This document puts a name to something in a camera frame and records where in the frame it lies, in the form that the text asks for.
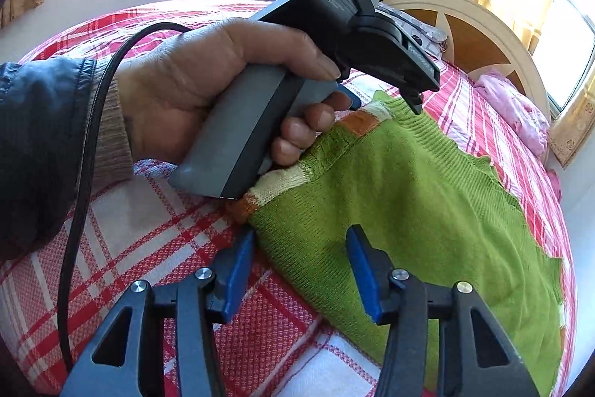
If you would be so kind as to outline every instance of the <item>power cord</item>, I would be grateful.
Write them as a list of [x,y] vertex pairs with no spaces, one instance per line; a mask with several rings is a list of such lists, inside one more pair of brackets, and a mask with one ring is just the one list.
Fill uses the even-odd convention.
[[60,343],[60,350],[62,351],[62,358],[66,365],[66,371],[70,373],[73,368],[73,358],[70,352],[70,342],[68,339],[68,297],[70,295],[70,286],[72,284],[72,277],[74,272],[74,264],[76,262],[76,255],[78,253],[78,246],[83,235],[84,222],[87,218],[87,210],[89,208],[89,201],[91,198],[91,185],[93,182],[93,168],[95,163],[95,150],[97,148],[97,137],[99,135],[99,124],[101,122],[101,114],[103,112],[103,104],[108,93],[109,84],[111,84],[114,74],[124,56],[130,51],[134,45],[142,38],[156,31],[171,30],[178,32],[191,31],[189,27],[182,26],[175,22],[158,22],[151,24],[144,29],[141,29],[130,39],[128,39],[114,54],[110,60],[103,78],[97,87],[89,120],[87,122],[87,133],[83,144],[83,159],[80,168],[80,177],[78,182],[78,193],[74,208],[74,216],[68,240],[66,242],[66,250],[64,252],[64,259],[62,260],[62,268],[60,269],[60,280],[58,283],[58,339]]

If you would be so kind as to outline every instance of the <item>bedsheet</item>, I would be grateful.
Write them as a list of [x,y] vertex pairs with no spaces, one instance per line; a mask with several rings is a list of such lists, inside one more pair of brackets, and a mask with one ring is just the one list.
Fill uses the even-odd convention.
[[[50,39],[22,60],[50,56],[101,58],[132,33],[167,19],[193,28],[229,16],[249,17],[266,3],[191,0],[149,4],[101,16]],[[157,32],[129,56],[153,49],[173,32]],[[459,69],[440,63],[441,90],[424,106],[446,135],[468,153],[488,154],[508,191],[517,196],[535,240],[563,258],[563,354],[556,386],[562,394],[573,354],[576,286],[562,212],[543,167],[477,93]],[[398,92],[353,72],[346,85],[364,102],[375,89]],[[92,198],[70,296],[69,329],[80,354],[109,308],[138,278],[151,284],[180,280],[228,246],[236,227],[222,204],[174,191],[173,167],[154,160],[135,166],[130,181],[97,190]],[[40,392],[55,393],[66,374],[58,347],[55,304],[72,213],[45,248],[0,268],[0,333],[19,366]],[[167,394],[176,393],[174,327],[164,329]],[[216,326],[215,338],[228,395],[372,396],[380,369],[330,327],[257,253],[243,304],[233,322]]]

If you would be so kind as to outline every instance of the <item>bed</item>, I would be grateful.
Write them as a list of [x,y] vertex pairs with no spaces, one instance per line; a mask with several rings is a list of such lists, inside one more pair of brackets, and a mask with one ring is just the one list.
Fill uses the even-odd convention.
[[[461,150],[489,154],[505,189],[515,195],[535,240],[563,258],[563,355],[552,396],[562,394],[572,361],[576,289],[569,240],[560,206],[543,165],[477,93],[471,78],[500,65],[513,83],[549,113],[543,83],[521,43],[495,16],[468,0],[385,0],[444,29],[447,51],[438,61],[441,90],[425,97],[425,110]],[[228,16],[249,17],[261,1],[168,1],[126,9],[75,26],[29,53],[23,62],[50,56],[101,58],[133,32],[167,19],[198,28]],[[157,46],[173,32],[159,32],[129,56]],[[396,90],[352,72],[346,85],[362,101],[375,89]],[[236,230],[219,201],[176,193],[167,183],[173,167],[139,162],[135,176],[94,192],[77,258],[69,328],[78,355],[109,308],[132,281],[180,280],[207,264]],[[65,379],[56,328],[58,276],[72,214],[43,250],[0,268],[0,333],[34,387],[55,393]],[[262,254],[252,268],[240,312],[215,329],[228,395],[371,396],[380,369],[330,327],[270,267]],[[173,325],[164,332],[168,395],[176,393]]]

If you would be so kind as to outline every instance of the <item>brown ribbed cuff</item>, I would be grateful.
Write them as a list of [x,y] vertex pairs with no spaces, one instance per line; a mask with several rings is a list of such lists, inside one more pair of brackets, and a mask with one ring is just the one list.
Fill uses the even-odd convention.
[[[95,92],[108,63],[109,58],[97,61],[89,107],[93,102]],[[130,143],[118,98],[118,83],[116,77],[114,77],[109,85],[99,125],[93,186],[106,186],[112,182],[130,178],[132,176],[132,166],[132,152],[130,151]]]

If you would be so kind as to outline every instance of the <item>dark blue jacket sleeve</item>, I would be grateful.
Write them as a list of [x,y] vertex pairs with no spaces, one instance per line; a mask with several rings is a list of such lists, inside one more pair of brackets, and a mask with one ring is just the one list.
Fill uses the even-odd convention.
[[0,65],[0,260],[55,236],[74,201],[94,60]]

